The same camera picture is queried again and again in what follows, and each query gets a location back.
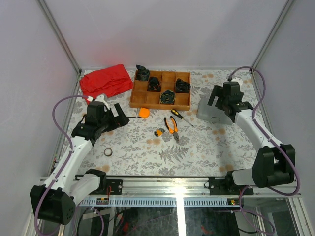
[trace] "orange pliers handle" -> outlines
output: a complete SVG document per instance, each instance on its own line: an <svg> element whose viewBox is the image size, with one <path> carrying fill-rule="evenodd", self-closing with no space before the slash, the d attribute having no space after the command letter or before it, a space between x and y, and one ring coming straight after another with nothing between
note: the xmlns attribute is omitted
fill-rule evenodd
<svg viewBox="0 0 315 236"><path fill-rule="evenodd" d="M169 130L169 132L172 134L172 133L174 133L174 132L178 132L178 128L177 128L177 123L176 123L174 117L171 116L171 120L173 121L174 129L172 129L172 128L168 125L167 119L166 119L166 117L164 117L164 122L165 122L166 128L167 128L167 129Z"/></svg>

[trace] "floral tablecloth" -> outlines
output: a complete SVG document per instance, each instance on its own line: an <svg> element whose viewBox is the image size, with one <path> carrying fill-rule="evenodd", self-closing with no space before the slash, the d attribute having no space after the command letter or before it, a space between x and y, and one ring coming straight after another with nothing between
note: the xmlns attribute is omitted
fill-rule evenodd
<svg viewBox="0 0 315 236"><path fill-rule="evenodd" d="M196 117L200 99L209 98L213 85L222 85L231 71L188 71L191 72L191 107L189 112L181 114L188 118L194 127L175 118L179 128L178 143L168 131L160 137L154 135L157 128L166 129L163 118L169 118L170 111L150 110L147 119L130 119L128 125L103 133L85 157L78 174L84 174L86 170L94 168L109 175L223 176L229 170L250 168L256 152L238 126L208 123ZM135 70L129 70L128 73L133 80ZM248 71L240 71L236 76L243 80L241 87L245 93L243 101L248 101L253 106L257 104ZM108 103L113 109L115 103L120 103L127 116L134 116L136 109L129 107L130 94L131 91L127 91L111 97ZM86 109L86 102L78 98L68 134L71 134ZM104 155L106 148L113 150L112 156Z"/></svg>

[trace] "wooden organizer tray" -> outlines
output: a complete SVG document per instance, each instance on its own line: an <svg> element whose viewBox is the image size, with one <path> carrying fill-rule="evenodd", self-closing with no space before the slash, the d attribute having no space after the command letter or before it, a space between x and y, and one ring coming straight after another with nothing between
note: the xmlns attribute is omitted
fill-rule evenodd
<svg viewBox="0 0 315 236"><path fill-rule="evenodd" d="M157 77L161 82L161 92L148 92L148 81L136 80L134 76L133 88L129 105L131 108L148 108L158 110L189 111L190 110L190 91L189 93L175 93L175 103L173 105L161 104L160 97L167 90L175 92L177 79L182 79L190 83L190 72L158 71L150 70L149 77Z"/></svg>

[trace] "pliers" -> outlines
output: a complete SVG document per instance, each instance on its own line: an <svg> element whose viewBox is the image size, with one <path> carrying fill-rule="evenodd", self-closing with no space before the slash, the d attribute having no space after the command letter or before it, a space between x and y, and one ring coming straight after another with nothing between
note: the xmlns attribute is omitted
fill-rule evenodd
<svg viewBox="0 0 315 236"><path fill-rule="evenodd" d="M173 121L174 129L172 129L172 128L168 125L167 119L166 119L166 117L164 117L164 122L165 122L166 128L169 130L169 132L170 132L171 134L173 134L174 139L175 139L177 142L179 142L179 136L178 136L178 133L177 133L177 132L178 132L177 123L176 123L174 117L172 117L172 116L171 116L171 120Z"/></svg>

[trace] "screwdriver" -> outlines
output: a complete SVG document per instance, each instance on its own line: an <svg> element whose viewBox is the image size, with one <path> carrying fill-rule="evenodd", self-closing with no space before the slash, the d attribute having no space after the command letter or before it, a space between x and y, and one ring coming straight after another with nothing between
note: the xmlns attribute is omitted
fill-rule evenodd
<svg viewBox="0 0 315 236"><path fill-rule="evenodd" d="M188 124L190 124L193 127L193 125L188 120L186 120L181 114L179 114L179 112L176 111L175 109L172 109L171 113L176 115L179 119L183 119L184 121L186 121Z"/></svg>

